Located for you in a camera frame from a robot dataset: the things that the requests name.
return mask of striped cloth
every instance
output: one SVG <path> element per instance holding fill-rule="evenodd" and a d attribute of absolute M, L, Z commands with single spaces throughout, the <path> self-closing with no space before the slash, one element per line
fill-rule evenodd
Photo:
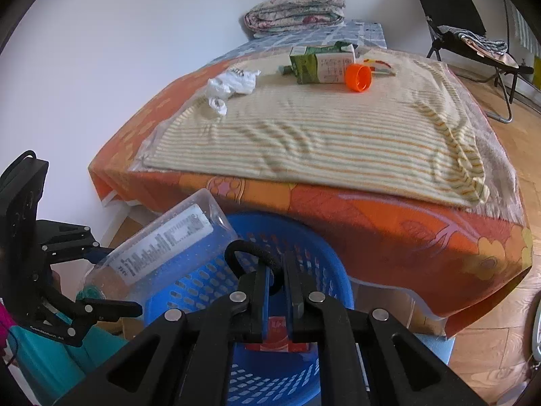
<path fill-rule="evenodd" d="M 498 40 L 486 39 L 485 37 L 482 37 L 481 35 L 477 35 L 466 29 L 459 29 L 458 27 L 451 27 L 451 26 L 438 26 L 438 29 L 442 33 L 451 32 L 453 35 L 456 35 L 457 37 L 459 37 L 462 41 L 464 41 L 464 39 L 469 39 L 470 41 L 473 41 L 479 47 L 481 47 L 482 49 L 490 53 L 503 55 L 507 53 L 507 50 L 509 48 L 508 44 L 505 41 L 502 41 L 499 39 Z"/>
<path fill-rule="evenodd" d="M 287 54 L 235 67 L 262 71 L 217 117 L 204 97 L 179 112 L 145 165 L 324 184 L 471 207 L 489 196 L 475 135 L 445 64 L 370 50 L 396 77 L 353 93 L 277 74 Z"/>

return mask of teal bag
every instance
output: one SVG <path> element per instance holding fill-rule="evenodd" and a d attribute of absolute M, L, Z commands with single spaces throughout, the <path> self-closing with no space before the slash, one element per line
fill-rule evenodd
<path fill-rule="evenodd" d="M 77 383 L 123 347 L 127 340 L 93 326 L 80 348 L 63 345 L 12 326 L 9 346 L 17 365 L 42 406 L 51 406 Z"/>

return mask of black chair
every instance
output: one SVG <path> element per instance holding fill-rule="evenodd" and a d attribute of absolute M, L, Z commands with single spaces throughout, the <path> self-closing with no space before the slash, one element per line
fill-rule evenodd
<path fill-rule="evenodd" d="M 505 103 L 508 107 L 509 117 L 506 119 L 495 112 L 487 111 L 486 115 L 492 119 L 498 120 L 501 123 L 510 123 L 513 120 L 513 113 L 511 111 L 511 103 L 515 97 L 515 90 L 517 88 L 517 78 L 519 74 L 532 74 L 534 69 L 524 65 L 510 67 L 502 64 L 490 58 L 481 57 L 478 53 L 470 48 L 456 35 L 451 32 L 442 33 L 438 26 L 451 26 L 461 29 L 469 30 L 477 35 L 485 36 L 486 29 L 483 25 L 483 21 L 479 16 L 479 12 L 472 0 L 420 0 L 423 11 L 426 15 L 426 22 L 428 23 L 428 29 L 430 36 L 432 37 L 432 47 L 428 52 L 427 58 L 431 58 L 434 53 L 438 61 L 441 61 L 439 51 L 443 48 L 450 52 L 456 53 L 465 58 L 472 59 L 478 63 L 486 64 L 496 69 L 494 75 L 494 86 L 498 86 L 500 83 L 504 90 Z M 508 95 L 507 89 L 501 78 L 501 73 L 512 74 L 513 84 L 511 86 L 511 93 Z"/>

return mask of plastic bottle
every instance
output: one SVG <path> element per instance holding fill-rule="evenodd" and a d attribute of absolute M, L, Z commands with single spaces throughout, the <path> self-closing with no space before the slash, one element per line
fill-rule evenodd
<path fill-rule="evenodd" d="M 237 238 L 212 194 L 201 189 L 107 255 L 77 297 L 144 302 Z"/>

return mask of black strap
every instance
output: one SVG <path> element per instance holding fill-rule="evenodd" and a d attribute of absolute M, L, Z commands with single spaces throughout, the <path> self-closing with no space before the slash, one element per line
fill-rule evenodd
<path fill-rule="evenodd" d="M 12 164 L 10 164 L 4 173 L 0 176 L 0 189 L 3 189 L 5 184 L 7 183 L 7 178 L 9 177 L 10 172 L 12 172 L 19 163 L 21 163 L 25 158 L 27 157 L 33 157 L 36 158 L 36 153 L 32 150 L 25 151 L 23 154 L 18 156 Z"/>
<path fill-rule="evenodd" d="M 224 259 L 237 278 L 244 275 L 246 271 L 240 265 L 235 252 L 249 253 L 250 255 L 256 256 L 260 261 L 268 266 L 274 275 L 274 283 L 270 286 L 269 294 L 273 295 L 278 293 L 283 285 L 283 268 L 279 260 L 253 242 L 235 240 L 229 243 L 227 246 L 224 253 Z"/>

